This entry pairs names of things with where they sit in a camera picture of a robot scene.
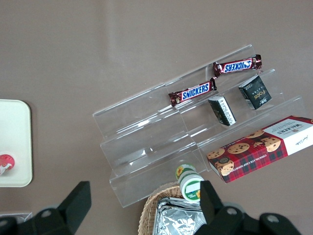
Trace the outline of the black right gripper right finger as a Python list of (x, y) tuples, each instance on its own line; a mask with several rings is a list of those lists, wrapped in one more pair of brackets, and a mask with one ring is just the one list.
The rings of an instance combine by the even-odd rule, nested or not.
[(206, 224), (197, 235), (238, 235), (243, 227), (244, 214), (234, 206), (225, 206), (210, 181), (201, 182), (201, 210)]

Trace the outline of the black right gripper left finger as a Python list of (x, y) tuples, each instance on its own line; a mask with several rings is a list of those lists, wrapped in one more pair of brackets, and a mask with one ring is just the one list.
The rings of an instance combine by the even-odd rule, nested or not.
[(34, 218), (36, 235), (73, 235), (91, 208), (90, 182), (81, 181), (56, 208), (47, 208)]

